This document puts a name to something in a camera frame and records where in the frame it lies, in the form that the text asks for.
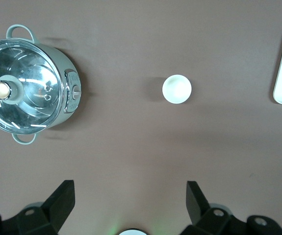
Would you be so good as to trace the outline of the glass pot lid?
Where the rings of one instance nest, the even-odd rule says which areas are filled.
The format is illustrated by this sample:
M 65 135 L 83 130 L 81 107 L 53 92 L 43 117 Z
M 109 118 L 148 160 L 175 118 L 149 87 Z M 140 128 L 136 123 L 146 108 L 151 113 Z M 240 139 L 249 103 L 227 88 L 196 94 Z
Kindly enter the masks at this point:
M 0 129 L 38 133 L 53 124 L 62 106 L 63 85 L 56 65 L 39 47 L 0 40 Z

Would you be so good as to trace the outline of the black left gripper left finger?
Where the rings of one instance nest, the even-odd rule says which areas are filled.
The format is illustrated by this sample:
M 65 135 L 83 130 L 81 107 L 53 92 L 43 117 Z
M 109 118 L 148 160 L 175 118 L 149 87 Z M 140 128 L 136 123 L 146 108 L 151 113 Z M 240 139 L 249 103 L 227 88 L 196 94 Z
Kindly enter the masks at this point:
M 19 234 L 58 235 L 74 206 L 74 181 L 65 180 L 42 205 L 25 208 L 19 213 Z

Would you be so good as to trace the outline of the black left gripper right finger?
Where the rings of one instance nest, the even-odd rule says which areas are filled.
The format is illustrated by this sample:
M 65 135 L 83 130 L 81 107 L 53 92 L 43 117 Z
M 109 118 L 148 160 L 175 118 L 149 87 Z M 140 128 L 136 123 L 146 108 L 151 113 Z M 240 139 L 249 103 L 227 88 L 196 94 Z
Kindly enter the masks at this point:
M 225 235 L 231 221 L 230 213 L 217 204 L 210 204 L 196 181 L 186 184 L 186 208 L 191 225 L 187 235 Z

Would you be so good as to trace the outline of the white IKEA cup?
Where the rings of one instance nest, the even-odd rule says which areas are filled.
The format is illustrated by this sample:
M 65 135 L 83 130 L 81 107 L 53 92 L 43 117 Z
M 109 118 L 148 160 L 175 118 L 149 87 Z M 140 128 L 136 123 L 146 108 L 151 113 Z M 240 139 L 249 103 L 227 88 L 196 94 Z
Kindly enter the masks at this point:
M 168 77 L 162 85 L 164 98 L 172 104 L 184 103 L 192 92 L 189 79 L 183 75 L 175 74 Z

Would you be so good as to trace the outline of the sage green electric pot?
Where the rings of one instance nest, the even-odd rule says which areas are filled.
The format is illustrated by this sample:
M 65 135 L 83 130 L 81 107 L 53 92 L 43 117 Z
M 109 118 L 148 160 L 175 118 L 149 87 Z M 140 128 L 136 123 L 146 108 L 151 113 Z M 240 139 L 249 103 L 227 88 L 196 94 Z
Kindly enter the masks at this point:
M 59 125 L 70 118 L 79 105 L 81 98 L 81 82 L 78 71 L 76 70 L 71 60 L 63 52 L 54 47 L 49 47 L 41 44 L 33 33 L 30 34 L 30 38 L 28 39 L 14 37 L 13 31 L 17 28 L 18 25 L 16 24 L 10 26 L 6 32 L 6 37 L 4 39 L 18 39 L 32 43 L 33 45 L 39 47 L 42 51 L 44 51 L 57 67 L 63 85 L 62 106 L 53 124 L 46 129 Z M 30 135 L 32 135 L 34 138 L 37 138 L 40 132 Z M 20 144 L 25 144 L 25 141 L 21 140 L 21 136 L 29 135 L 20 135 L 13 133 L 10 134 L 12 135 L 12 138 Z

